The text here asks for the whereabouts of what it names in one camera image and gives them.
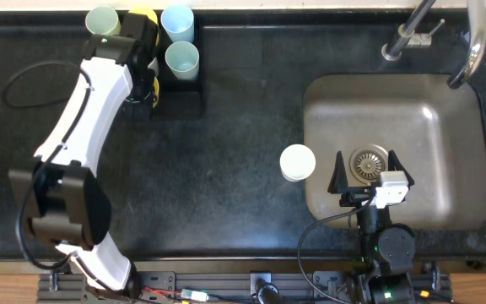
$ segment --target light blue cup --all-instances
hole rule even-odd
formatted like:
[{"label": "light blue cup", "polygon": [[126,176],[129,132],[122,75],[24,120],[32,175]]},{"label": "light blue cup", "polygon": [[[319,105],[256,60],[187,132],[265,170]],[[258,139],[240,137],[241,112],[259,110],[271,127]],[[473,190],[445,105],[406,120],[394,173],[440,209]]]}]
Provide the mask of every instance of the light blue cup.
[{"label": "light blue cup", "polygon": [[172,40],[194,41],[194,14],[186,5],[174,5],[160,15],[160,22]]},{"label": "light blue cup", "polygon": [[166,64],[179,80],[196,80],[200,68],[200,54],[190,42],[177,41],[166,49]]}]

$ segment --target sink drain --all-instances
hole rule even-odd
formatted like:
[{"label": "sink drain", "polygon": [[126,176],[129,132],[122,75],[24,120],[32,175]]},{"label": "sink drain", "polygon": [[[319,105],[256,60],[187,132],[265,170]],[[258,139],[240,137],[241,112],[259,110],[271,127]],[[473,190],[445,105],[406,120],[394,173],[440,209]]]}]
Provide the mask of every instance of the sink drain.
[{"label": "sink drain", "polygon": [[387,152],[380,146],[369,144],[356,149],[350,158],[350,168],[361,182],[375,182],[386,170]]}]

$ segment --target stainless steel sink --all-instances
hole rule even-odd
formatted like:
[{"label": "stainless steel sink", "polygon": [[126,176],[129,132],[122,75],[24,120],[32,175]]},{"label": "stainless steel sink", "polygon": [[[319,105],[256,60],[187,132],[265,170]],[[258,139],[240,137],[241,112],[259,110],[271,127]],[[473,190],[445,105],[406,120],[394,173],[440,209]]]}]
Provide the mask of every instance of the stainless steel sink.
[{"label": "stainless steel sink", "polygon": [[[445,75],[329,75],[305,92],[305,145],[316,169],[305,181],[317,219],[348,211],[327,192],[342,151],[350,186],[387,168],[395,150],[415,180],[393,222],[419,229],[474,229],[486,221],[486,148],[478,97]],[[330,222],[348,227],[348,220]]]}]

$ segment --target faucet base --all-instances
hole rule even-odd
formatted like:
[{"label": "faucet base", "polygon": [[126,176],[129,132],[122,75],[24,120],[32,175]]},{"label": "faucet base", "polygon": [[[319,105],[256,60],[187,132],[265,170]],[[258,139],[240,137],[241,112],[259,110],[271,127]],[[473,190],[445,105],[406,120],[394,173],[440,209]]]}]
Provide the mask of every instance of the faucet base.
[{"label": "faucet base", "polygon": [[401,58],[402,52],[399,52],[398,55],[396,56],[391,56],[386,52],[387,49],[387,43],[381,48],[381,55],[387,60],[387,61],[397,61]]}]

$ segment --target white wall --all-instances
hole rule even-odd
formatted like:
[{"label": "white wall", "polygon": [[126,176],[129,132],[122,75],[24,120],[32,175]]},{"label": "white wall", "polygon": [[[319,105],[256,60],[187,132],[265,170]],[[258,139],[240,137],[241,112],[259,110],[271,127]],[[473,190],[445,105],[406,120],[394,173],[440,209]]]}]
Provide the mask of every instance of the white wall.
[{"label": "white wall", "polygon": [[[185,3],[195,9],[415,8],[420,0],[0,0],[0,10],[90,10],[109,5],[162,9]],[[465,8],[466,0],[437,0],[434,8]]]}]

